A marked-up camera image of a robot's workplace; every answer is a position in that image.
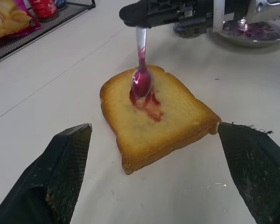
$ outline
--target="table surface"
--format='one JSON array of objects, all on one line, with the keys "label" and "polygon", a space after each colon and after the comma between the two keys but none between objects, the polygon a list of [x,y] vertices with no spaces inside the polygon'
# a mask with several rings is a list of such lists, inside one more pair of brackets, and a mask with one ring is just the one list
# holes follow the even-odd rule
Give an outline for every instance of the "table surface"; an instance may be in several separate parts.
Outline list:
[{"label": "table surface", "polygon": [[[135,30],[118,17],[130,2],[98,0],[0,63],[0,203],[55,134],[92,123],[72,223],[254,224],[218,135],[124,174],[99,90],[137,66]],[[207,35],[184,40],[163,26],[147,33],[147,61],[173,73],[223,121],[273,130],[280,146],[280,48],[222,47]]]}]

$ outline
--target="wire rack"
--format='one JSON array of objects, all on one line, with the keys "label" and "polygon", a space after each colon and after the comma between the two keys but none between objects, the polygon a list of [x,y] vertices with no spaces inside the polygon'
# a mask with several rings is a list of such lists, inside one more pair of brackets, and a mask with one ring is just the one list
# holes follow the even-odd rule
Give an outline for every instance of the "wire rack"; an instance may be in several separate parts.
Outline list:
[{"label": "wire rack", "polygon": [[41,22],[41,29],[22,37],[7,38],[0,41],[0,61],[96,6],[95,0],[68,0],[67,2],[68,7],[59,11],[58,18],[48,22]]}]

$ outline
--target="slice of bread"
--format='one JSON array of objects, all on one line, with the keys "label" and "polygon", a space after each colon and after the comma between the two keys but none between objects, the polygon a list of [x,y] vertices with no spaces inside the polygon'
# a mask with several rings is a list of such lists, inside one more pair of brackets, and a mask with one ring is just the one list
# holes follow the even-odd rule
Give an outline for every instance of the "slice of bread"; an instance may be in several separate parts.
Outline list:
[{"label": "slice of bread", "polygon": [[101,109],[116,134],[126,174],[147,166],[172,151],[216,134],[221,119],[173,75],[157,66],[148,66],[154,76],[156,98],[161,103],[161,121],[130,101],[132,75],[124,71],[107,81],[100,90]]}]

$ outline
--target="spoon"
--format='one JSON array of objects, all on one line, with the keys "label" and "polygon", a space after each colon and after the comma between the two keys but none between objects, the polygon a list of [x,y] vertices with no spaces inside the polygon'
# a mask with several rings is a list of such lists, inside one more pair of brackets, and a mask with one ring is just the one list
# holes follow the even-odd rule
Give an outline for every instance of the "spoon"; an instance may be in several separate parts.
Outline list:
[{"label": "spoon", "polygon": [[152,73],[145,63],[146,31],[146,28],[136,27],[139,67],[133,74],[132,92],[139,98],[145,97],[153,85]]}]

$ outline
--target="chip bag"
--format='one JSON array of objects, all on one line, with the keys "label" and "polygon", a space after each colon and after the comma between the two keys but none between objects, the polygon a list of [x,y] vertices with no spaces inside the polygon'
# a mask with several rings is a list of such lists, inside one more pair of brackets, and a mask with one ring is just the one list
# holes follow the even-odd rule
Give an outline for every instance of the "chip bag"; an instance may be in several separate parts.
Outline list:
[{"label": "chip bag", "polygon": [[40,28],[23,0],[0,0],[0,38],[23,36]]}]

